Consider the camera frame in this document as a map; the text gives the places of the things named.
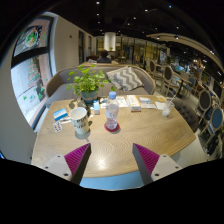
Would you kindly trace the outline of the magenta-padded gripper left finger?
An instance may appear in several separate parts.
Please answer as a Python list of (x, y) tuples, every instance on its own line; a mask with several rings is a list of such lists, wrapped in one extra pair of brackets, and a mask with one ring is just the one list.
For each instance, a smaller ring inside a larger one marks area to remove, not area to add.
[(90, 155), (91, 144), (87, 143), (66, 155), (54, 156), (43, 166), (43, 169), (79, 185)]

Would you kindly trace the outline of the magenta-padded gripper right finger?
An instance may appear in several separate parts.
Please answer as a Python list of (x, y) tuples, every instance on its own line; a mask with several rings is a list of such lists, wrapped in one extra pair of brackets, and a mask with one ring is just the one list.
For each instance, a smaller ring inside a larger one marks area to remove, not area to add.
[(182, 169), (182, 167), (167, 154), (158, 155), (136, 143), (133, 144), (132, 153), (145, 185)]

